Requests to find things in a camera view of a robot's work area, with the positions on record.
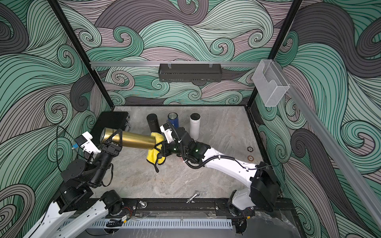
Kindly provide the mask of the gold thermos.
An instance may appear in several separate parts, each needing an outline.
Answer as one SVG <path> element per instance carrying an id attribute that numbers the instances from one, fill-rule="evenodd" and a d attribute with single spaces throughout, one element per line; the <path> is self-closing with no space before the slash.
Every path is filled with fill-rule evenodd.
<path id="1" fill-rule="evenodd" d="M 100 142 L 104 143 L 104 129 L 100 135 Z M 123 147 L 137 148 L 137 149 L 153 149 L 155 145 L 155 138 L 153 136 L 142 135 L 123 131 Z"/>

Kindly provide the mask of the yellow cleaning cloth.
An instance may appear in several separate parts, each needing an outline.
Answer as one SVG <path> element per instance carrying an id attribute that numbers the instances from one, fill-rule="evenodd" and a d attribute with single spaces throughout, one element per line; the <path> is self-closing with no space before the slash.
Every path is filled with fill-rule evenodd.
<path id="1" fill-rule="evenodd" d="M 149 164 L 154 166 L 156 173 L 159 173 L 159 165 L 162 165 L 166 157 L 162 155 L 164 136 L 157 132 L 152 132 L 151 136 L 155 138 L 154 148 L 148 151 L 146 160 Z"/>

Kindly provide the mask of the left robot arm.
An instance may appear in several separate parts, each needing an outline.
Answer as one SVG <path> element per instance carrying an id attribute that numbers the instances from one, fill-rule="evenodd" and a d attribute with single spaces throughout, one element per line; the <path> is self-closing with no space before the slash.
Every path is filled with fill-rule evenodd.
<path id="1" fill-rule="evenodd" d="M 52 203 L 45 214 L 26 233 L 27 238 L 75 238 L 89 228 L 97 220 L 107 215 L 116 216 L 123 210 L 123 200 L 115 190 L 105 192 L 94 204 L 77 218 L 64 226 L 81 206 L 85 205 L 93 195 L 93 189 L 103 184 L 103 178 L 111 167 L 112 160 L 122 150 L 122 139 L 113 141 L 113 137 L 122 137 L 123 131 L 118 129 L 110 136 L 105 135 L 101 148 L 92 142 L 89 132 L 76 138 L 79 148 L 94 155 L 93 162 L 76 159 L 61 172 L 63 183 L 55 193 Z"/>

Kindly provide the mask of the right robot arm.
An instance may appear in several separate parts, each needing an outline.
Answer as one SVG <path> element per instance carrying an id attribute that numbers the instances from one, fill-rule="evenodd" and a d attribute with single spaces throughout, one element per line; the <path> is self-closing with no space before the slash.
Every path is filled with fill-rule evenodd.
<path id="1" fill-rule="evenodd" d="M 247 163 L 225 155 L 208 144 L 194 141 L 184 128 L 172 129 L 169 124 L 164 124 L 160 130 L 165 137 L 160 143 L 163 156 L 179 155 L 191 169 L 215 169 L 246 186 L 232 193 L 232 207 L 239 211 L 250 208 L 274 211 L 280 183 L 272 165 L 263 161 L 259 164 Z"/>

